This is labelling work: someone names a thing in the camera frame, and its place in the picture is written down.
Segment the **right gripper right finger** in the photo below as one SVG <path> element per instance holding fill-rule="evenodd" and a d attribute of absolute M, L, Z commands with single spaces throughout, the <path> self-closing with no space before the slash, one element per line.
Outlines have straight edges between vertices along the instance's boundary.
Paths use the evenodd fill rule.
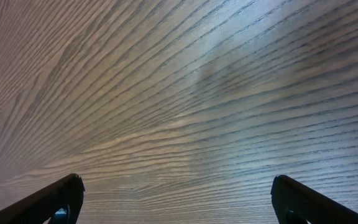
<path fill-rule="evenodd" d="M 358 223 L 357 212 L 287 175 L 278 175 L 274 178 L 270 194 L 280 224 Z"/>

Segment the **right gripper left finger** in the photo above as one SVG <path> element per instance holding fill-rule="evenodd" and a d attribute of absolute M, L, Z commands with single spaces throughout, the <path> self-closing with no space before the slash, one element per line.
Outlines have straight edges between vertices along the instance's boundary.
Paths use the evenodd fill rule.
<path fill-rule="evenodd" d="M 66 177 L 0 210 L 0 224 L 76 224 L 85 186 L 78 174 Z"/>

